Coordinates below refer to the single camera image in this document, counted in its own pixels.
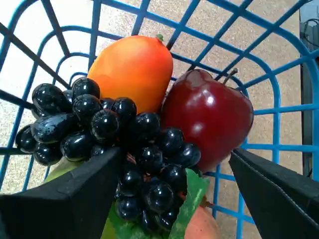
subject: blue plastic basket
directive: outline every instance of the blue plastic basket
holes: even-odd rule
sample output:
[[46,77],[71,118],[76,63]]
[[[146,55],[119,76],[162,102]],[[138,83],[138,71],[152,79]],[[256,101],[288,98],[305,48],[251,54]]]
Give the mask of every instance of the blue plastic basket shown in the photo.
[[[14,44],[16,47],[18,47],[20,50],[22,50],[29,58],[31,58],[34,61],[32,71],[30,73],[30,76],[27,81],[27,85],[25,87],[24,93],[22,98],[18,98],[14,95],[11,95],[5,91],[0,90],[0,98],[11,102],[15,105],[18,105],[18,111],[16,113],[15,122],[13,125],[12,133],[9,138],[9,141],[7,143],[7,147],[1,147],[0,148],[0,154],[4,155],[3,163],[0,169],[0,189],[5,177],[5,172],[8,166],[10,155],[14,154],[21,154],[19,150],[16,148],[13,148],[14,138],[17,133],[21,117],[23,114],[24,109],[31,109],[32,104],[27,102],[27,96],[29,94],[29,91],[32,86],[32,82],[34,80],[34,76],[37,70],[37,67],[40,66],[42,69],[44,69],[48,74],[50,74],[53,77],[53,83],[55,84],[56,81],[60,82],[63,86],[66,88],[70,88],[72,79],[78,75],[86,75],[84,72],[76,72],[74,73],[71,78],[69,79],[69,82],[64,81],[59,75],[59,69],[62,65],[62,63],[73,56],[81,56],[86,57],[89,59],[89,65],[88,68],[92,65],[94,59],[95,59],[95,50],[97,45],[97,37],[104,37],[109,38],[112,40],[118,40],[122,38],[121,36],[110,34],[107,32],[102,32],[98,30],[99,27],[99,18],[101,13],[101,4],[105,4],[111,7],[115,7],[118,9],[121,9],[123,11],[127,11],[133,14],[137,15],[132,35],[137,35],[139,33],[139,30],[141,28],[141,25],[143,23],[144,18],[151,19],[153,21],[157,21],[161,24],[164,24],[166,26],[174,28],[174,33],[171,36],[167,47],[168,49],[171,49],[174,43],[176,42],[177,38],[182,32],[188,33],[194,37],[197,37],[199,39],[202,39],[206,42],[208,42],[205,49],[200,53],[200,55],[193,61],[186,57],[183,57],[181,55],[172,53],[173,58],[188,63],[191,65],[189,68],[194,69],[195,67],[203,68],[207,71],[213,72],[215,74],[218,74],[217,80],[219,80],[223,76],[227,76],[227,72],[234,67],[241,59],[248,58],[252,61],[254,61],[257,65],[259,65],[264,71],[265,74],[249,81],[248,83],[243,84],[238,78],[232,77],[231,79],[238,85],[238,89],[242,90],[242,92],[248,96],[247,88],[260,83],[264,80],[269,79],[272,85],[272,89],[274,92],[274,107],[272,109],[265,109],[265,110],[256,110],[254,113],[255,115],[266,115],[266,114],[272,114],[274,116],[274,122],[273,122],[273,143],[272,144],[251,144],[247,143],[245,141],[242,145],[245,149],[264,149],[264,150],[271,150],[272,151],[272,159],[275,163],[279,163],[279,152],[280,151],[299,151],[299,152],[308,152],[313,154],[313,178],[317,181],[319,181],[319,71],[317,68],[317,65],[315,63],[315,58],[319,56],[319,49],[315,50],[313,52],[309,52],[308,49],[305,47],[305,45],[292,33],[286,31],[285,29],[282,29],[280,25],[285,22],[292,14],[294,14],[303,4],[308,2],[308,0],[300,0],[298,1],[291,9],[289,9],[280,19],[278,19],[275,23],[270,23],[269,21],[249,12],[246,10],[248,5],[253,0],[244,0],[240,6],[237,6],[233,3],[230,3],[227,0],[208,0],[209,2],[225,9],[233,14],[231,17],[224,23],[222,28],[217,32],[217,34],[213,36],[209,36],[207,34],[198,32],[190,27],[186,26],[187,21],[195,11],[196,7],[198,6],[200,0],[193,0],[189,7],[187,8],[185,14],[181,18],[180,22],[175,22],[169,19],[166,19],[162,16],[156,15],[152,12],[147,11],[150,0],[143,0],[141,3],[140,8],[124,4],[122,2],[118,2],[115,0],[94,0],[93,3],[93,15],[92,15],[92,28],[85,28],[81,26],[75,26],[75,25],[69,25],[69,26],[60,26],[59,22],[55,16],[53,7],[49,0],[41,0],[44,9],[47,13],[47,16],[52,24],[53,31],[50,32],[45,36],[43,41],[40,44],[40,47],[38,49],[37,53],[32,52],[22,41],[20,41],[15,35],[14,30],[15,27],[19,21],[19,18],[21,17],[22,13],[33,3],[35,3],[37,0],[24,0],[16,9],[15,13],[12,16],[12,19],[9,23],[8,28],[5,27],[2,23],[0,23],[0,33],[4,36],[3,43],[1,45],[0,50],[0,71],[3,67],[4,60],[7,56],[8,49],[10,44]],[[251,21],[263,28],[266,29],[266,31],[259,36],[246,50],[238,49],[234,46],[231,46],[223,41],[220,40],[220,38],[223,36],[223,34],[227,31],[227,29],[235,22],[235,20],[238,17],[242,17],[248,21]],[[63,36],[63,32],[66,31],[81,31],[91,34],[91,40],[90,40],[90,52],[88,54],[81,53],[81,52],[70,52],[68,49],[68,46],[66,44],[65,38]],[[295,46],[295,48],[300,53],[300,58],[297,60],[294,60],[286,65],[283,65],[275,70],[272,70],[266,62],[264,62],[259,57],[251,54],[250,52],[257,47],[266,37],[268,37],[271,33],[275,33],[284,39],[288,40],[292,45]],[[59,61],[56,70],[51,69],[45,62],[43,62],[40,57],[42,54],[42,51],[48,42],[49,39],[51,39],[53,36],[56,36],[58,39],[58,42],[63,50],[64,57]],[[214,69],[212,67],[209,67],[207,65],[204,65],[201,63],[201,60],[205,57],[205,55],[209,52],[209,50],[214,46],[217,45],[219,47],[222,47],[230,52],[233,52],[237,54],[237,58],[231,62],[225,69],[219,70]],[[280,89],[277,82],[276,75],[293,68],[295,66],[298,66],[300,64],[305,64],[308,67],[308,70],[310,72],[311,78],[312,78],[312,89],[313,89],[313,103],[312,104],[303,104],[299,106],[289,106],[289,107],[282,107],[281,106],[281,99],[280,99]],[[313,144],[312,145],[283,145],[280,144],[280,115],[281,113],[286,112],[297,112],[297,111],[312,111],[313,112]],[[23,186],[23,191],[27,189],[27,185],[30,178],[30,173],[33,167],[33,156],[30,158],[30,163],[28,167],[28,171],[26,174],[25,183]],[[49,173],[49,167],[46,170],[45,178],[47,177]],[[252,218],[249,216],[244,215],[244,200],[241,195],[239,195],[239,203],[238,203],[238,211],[232,211],[230,209],[227,209],[225,207],[222,207],[218,204],[218,191],[219,191],[219,179],[225,179],[225,180],[231,180],[235,181],[234,176],[232,175],[226,175],[220,173],[220,166],[217,166],[216,172],[209,172],[207,175],[215,177],[215,187],[214,187],[214,195],[213,195],[213,202],[215,206],[213,207],[213,215],[216,217],[217,211],[220,211],[222,213],[226,213],[229,215],[232,215],[237,218],[237,230],[236,230],[236,238],[240,239],[242,237],[242,230],[243,230],[243,222],[249,222],[254,223]]]

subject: concrete floor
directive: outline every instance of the concrete floor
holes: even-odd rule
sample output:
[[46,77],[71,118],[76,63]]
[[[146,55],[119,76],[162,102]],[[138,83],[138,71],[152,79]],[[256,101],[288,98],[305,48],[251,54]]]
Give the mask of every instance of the concrete floor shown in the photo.
[[[235,4],[240,4],[242,0],[230,0]],[[0,21],[7,25],[15,7],[19,0],[7,1],[5,5],[0,7]],[[140,0],[125,0],[124,2],[139,6]],[[183,13],[189,5],[189,0],[152,0],[149,6],[149,11],[159,15],[180,21]],[[247,8],[265,19],[275,22],[295,0],[254,0]],[[60,25],[82,25],[91,27],[92,6],[93,3],[89,0],[52,0],[56,16]],[[110,33],[119,34],[122,36],[130,35],[136,16],[129,13],[124,13],[120,10],[102,6],[102,15],[100,21],[100,30]],[[187,25],[214,36],[221,28],[223,23],[231,16],[232,13],[223,10],[205,0],[202,0],[194,12],[193,16],[188,21]],[[283,28],[291,31],[293,34],[299,34],[299,15],[296,13],[289,18],[283,25]],[[52,30],[52,27],[45,15],[45,11],[41,2],[33,4],[22,15],[17,25],[15,34],[34,52],[37,52],[38,46],[42,38]],[[253,23],[250,23],[243,18],[238,18],[232,27],[221,38],[223,41],[232,44],[241,49],[245,49],[265,30]],[[173,33],[173,29],[162,24],[145,19],[140,31],[142,35],[154,36],[157,33],[164,36],[164,42],[167,43]],[[80,32],[64,33],[71,52],[89,51],[90,36]],[[101,50],[112,43],[111,40],[105,40],[98,37],[97,54]],[[176,44],[172,48],[172,52],[186,56],[190,59],[195,59],[197,55],[207,45],[200,39],[182,33]],[[253,54],[257,55],[266,61],[272,69],[275,69],[285,63],[288,63],[299,57],[297,50],[283,38],[271,34],[262,44],[253,50]],[[51,39],[45,47],[41,58],[53,69],[57,62],[63,56],[56,38]],[[235,54],[228,52],[220,47],[214,46],[207,56],[202,60],[202,63],[223,69],[234,58]],[[87,59],[73,57],[64,62],[59,75],[68,80],[70,76],[77,71],[87,70]],[[174,60],[173,76],[182,75],[188,64]],[[236,67],[239,69],[237,76],[243,82],[248,82],[256,77],[263,75],[263,70],[254,62],[243,59]],[[25,56],[16,47],[11,46],[6,58],[3,69],[0,73],[0,88],[10,92],[18,97],[23,94],[24,85],[28,79],[32,68],[32,61]],[[282,106],[299,105],[301,102],[300,92],[300,69],[295,67],[277,76],[282,97]],[[38,68],[35,80],[31,91],[35,86],[43,82],[51,82],[52,78]],[[264,81],[260,84],[252,86],[248,89],[250,99],[254,109],[272,108],[274,96],[270,81]],[[0,144],[1,147],[6,146],[12,125],[15,119],[17,107],[0,101]],[[248,136],[248,141],[251,143],[272,143],[272,115],[256,116],[253,128]],[[34,119],[28,110],[24,111],[21,126],[33,122]],[[287,113],[282,114],[281,118],[281,143],[283,144],[301,144],[301,114]],[[253,153],[271,160],[271,152],[267,150],[252,150]],[[280,164],[302,172],[301,153],[298,152],[281,152]],[[26,170],[29,163],[29,156],[12,156],[8,165],[6,178],[3,183],[1,193],[14,193],[22,189]],[[45,168],[34,163],[29,188],[39,185],[44,177]],[[227,160],[222,163],[222,173],[232,174]],[[214,180],[212,179],[208,197],[211,198],[213,191]],[[235,182],[220,180],[219,204],[234,211],[238,208],[238,187]],[[249,215],[249,211],[245,208],[245,213]],[[236,219],[229,215],[218,213],[217,222],[221,228],[223,239],[234,239],[236,234]],[[260,238],[256,227],[249,223],[244,223],[243,238],[257,239]]]

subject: bunch of grapes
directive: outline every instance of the bunch of grapes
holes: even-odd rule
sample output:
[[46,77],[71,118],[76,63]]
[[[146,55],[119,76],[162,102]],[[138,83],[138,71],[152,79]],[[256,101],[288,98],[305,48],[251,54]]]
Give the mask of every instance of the bunch of grapes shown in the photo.
[[37,120],[18,132],[17,148],[49,166],[62,156],[72,162],[94,160],[119,146],[128,160],[115,195],[118,216],[147,233],[169,232],[187,194],[185,169],[201,176],[199,148],[184,142],[179,128],[161,130],[156,113],[137,115],[131,99],[99,96],[99,86],[86,77],[64,92],[52,84],[37,86],[32,93]]

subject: basket grid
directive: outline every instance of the basket grid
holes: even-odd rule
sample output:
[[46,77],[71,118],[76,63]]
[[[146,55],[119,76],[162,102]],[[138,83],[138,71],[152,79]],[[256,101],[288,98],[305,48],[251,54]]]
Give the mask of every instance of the basket grid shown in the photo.
[[[4,155],[2,166],[0,169],[0,189],[5,177],[5,172],[7,169],[7,165],[9,162],[10,155],[15,154],[21,154],[21,152],[15,148],[13,148],[14,138],[17,133],[21,117],[23,114],[24,108],[32,109],[33,105],[29,102],[27,102],[27,97],[29,95],[33,79],[35,77],[35,73],[37,70],[37,67],[40,66],[45,70],[48,74],[50,74],[53,77],[53,84],[55,84],[56,81],[61,83],[63,86],[65,86],[67,89],[70,88],[70,85],[73,81],[73,79],[76,76],[82,76],[86,75],[86,72],[75,72],[71,78],[69,79],[69,82],[65,82],[59,75],[59,69],[63,62],[70,57],[74,56],[80,56],[85,57],[89,59],[88,69],[93,64],[95,58],[96,58],[96,45],[97,45],[97,37],[103,37],[103,38],[109,38],[112,40],[118,40],[121,39],[121,36],[103,32],[99,30],[99,19],[101,14],[101,5],[105,4],[126,12],[133,13],[137,15],[135,24],[133,26],[132,35],[137,35],[140,31],[140,28],[142,26],[143,20],[145,18],[159,22],[161,24],[164,24],[166,26],[174,28],[174,32],[171,36],[171,38],[168,41],[167,48],[171,50],[174,43],[178,39],[179,35],[183,33],[187,33],[191,36],[194,36],[196,38],[199,38],[201,40],[206,41],[208,44],[204,48],[204,50],[197,56],[195,60],[188,59],[184,56],[178,55],[176,53],[172,53],[172,56],[174,59],[179,60],[184,63],[190,64],[189,70],[194,69],[195,67],[199,67],[202,69],[205,69],[207,71],[210,71],[212,73],[217,74],[216,80],[219,80],[223,76],[227,76],[227,72],[232,69],[240,60],[243,58],[247,58],[249,60],[252,60],[257,65],[259,65],[264,71],[265,74],[262,76],[257,77],[256,79],[253,79],[245,84],[243,84],[237,77],[233,76],[231,79],[238,85],[239,90],[241,90],[246,96],[248,95],[247,88],[258,84],[264,80],[269,79],[271,82],[271,86],[274,93],[274,107],[271,109],[262,109],[262,110],[255,110],[255,115],[273,115],[273,143],[272,144],[259,144],[259,143],[248,143],[247,140],[244,141],[244,143],[241,145],[244,149],[261,149],[261,150],[271,150],[272,151],[272,159],[275,163],[279,163],[279,152],[280,151],[299,151],[299,152],[310,152],[313,154],[313,179],[319,181],[319,135],[316,133],[313,133],[313,144],[312,145],[285,145],[280,144],[280,114],[281,113],[287,113],[287,112],[297,112],[297,111],[313,111],[313,132],[319,131],[319,94],[315,94],[319,90],[319,71],[315,63],[315,58],[319,56],[319,49],[309,52],[309,50],[305,47],[305,45],[292,33],[289,31],[281,28],[280,26],[290,17],[292,16],[303,4],[305,4],[308,0],[299,0],[297,3],[295,3],[282,17],[280,17],[276,22],[271,23],[257,15],[255,15],[252,12],[249,12],[246,10],[246,8],[249,6],[249,4],[253,0],[244,0],[239,6],[227,1],[227,0],[208,0],[212,4],[215,4],[229,12],[232,13],[231,17],[223,24],[221,29],[216,33],[216,35],[209,36],[207,34],[204,34],[202,32],[199,32],[195,29],[192,29],[188,26],[186,26],[187,21],[190,19],[191,15],[196,10],[196,7],[200,3],[200,0],[192,0],[189,4],[185,14],[181,18],[180,22],[175,22],[173,20],[169,20],[165,17],[162,17],[160,15],[157,15],[155,13],[152,13],[148,11],[148,7],[151,0],[142,0],[142,3],[140,7],[135,7],[131,5],[127,5],[125,3],[116,1],[116,0],[94,0],[93,1],[93,14],[92,14],[92,26],[91,28],[86,28],[82,26],[76,26],[76,25],[67,25],[67,26],[60,26],[59,22],[56,18],[56,15],[54,13],[53,7],[51,5],[51,2],[49,0],[41,0],[43,7],[45,9],[45,12],[49,18],[49,21],[53,27],[53,31],[47,34],[44,39],[42,40],[40,47],[35,54],[32,52],[21,40],[19,40],[14,35],[15,27],[19,21],[20,16],[22,13],[33,3],[35,3],[38,0],[24,0],[16,9],[15,13],[12,16],[12,19],[9,23],[8,28],[5,27],[2,23],[0,23],[0,33],[4,36],[4,40],[2,42],[2,46],[0,49],[0,71],[2,69],[3,63],[5,61],[6,55],[8,53],[8,49],[10,44],[14,44],[16,47],[18,47],[20,50],[22,50],[29,58],[31,58],[34,61],[30,76],[27,81],[27,85],[24,89],[24,93],[21,98],[16,97],[12,94],[9,94],[3,90],[0,90],[0,98],[9,101],[15,105],[18,105],[18,111],[16,114],[15,122],[13,125],[12,133],[10,135],[7,147],[0,147],[0,152],[2,155]],[[241,50],[239,48],[236,48],[226,42],[223,42],[221,37],[226,33],[226,31],[229,29],[229,27],[237,20],[237,18],[242,17],[256,25],[259,25],[260,27],[264,28],[266,31],[260,35],[251,45],[249,45],[245,50]],[[65,41],[65,38],[63,36],[64,32],[67,31],[81,31],[85,33],[89,33],[91,35],[90,38],[90,48],[89,53],[82,53],[82,52],[70,52],[68,45]],[[289,41],[292,45],[296,47],[298,52],[300,53],[300,58],[291,61],[290,63],[283,65],[281,67],[278,67],[274,70],[272,70],[266,62],[264,62],[259,57],[251,54],[250,52],[256,48],[263,40],[265,40],[271,33],[277,34],[287,41]],[[43,49],[46,45],[46,43],[51,39],[52,37],[56,36],[58,39],[58,42],[61,46],[61,49],[64,53],[64,57],[59,61],[57,67],[55,70],[50,68],[44,61],[40,59],[41,54],[43,52]],[[215,69],[213,67],[207,66],[205,64],[201,63],[201,60],[206,56],[206,54],[211,50],[211,48],[216,45],[221,48],[224,48],[232,53],[235,53],[237,57],[235,60],[233,60],[227,67],[225,67],[222,70]],[[300,64],[305,63],[306,66],[309,69],[309,72],[312,77],[312,85],[313,85],[313,103],[312,104],[304,104],[299,106],[281,106],[281,97],[280,97],[280,88],[277,82],[276,75],[293,68],[295,66],[298,66]],[[28,165],[28,170],[25,178],[25,182],[22,188],[22,191],[27,189],[27,185],[29,182],[30,174],[33,167],[34,158],[31,156],[30,162]],[[47,177],[49,173],[50,167],[47,168],[44,178]],[[236,238],[239,239],[242,237],[242,231],[243,231],[243,222],[249,222],[254,223],[252,218],[244,214],[244,200],[241,194],[239,193],[239,200],[238,200],[238,210],[235,212],[233,210],[230,210],[228,208],[222,207],[218,205],[218,191],[219,191],[219,179],[225,179],[230,181],[235,181],[234,176],[222,174],[220,172],[220,165],[216,167],[215,172],[208,172],[206,173],[207,176],[215,177],[215,187],[214,187],[214,195],[213,195],[213,203],[215,206],[212,207],[213,209],[213,216],[216,217],[217,211],[229,214],[231,216],[234,216],[237,218],[237,229],[236,229]]]

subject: red apple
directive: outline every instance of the red apple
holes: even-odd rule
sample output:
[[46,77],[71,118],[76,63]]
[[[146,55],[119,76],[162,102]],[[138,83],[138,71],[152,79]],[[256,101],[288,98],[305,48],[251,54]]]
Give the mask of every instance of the red apple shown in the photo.
[[240,91],[213,80],[204,70],[182,75],[161,112],[162,127],[179,127],[186,142],[201,150],[198,167],[207,172],[246,138],[253,124],[253,106]]

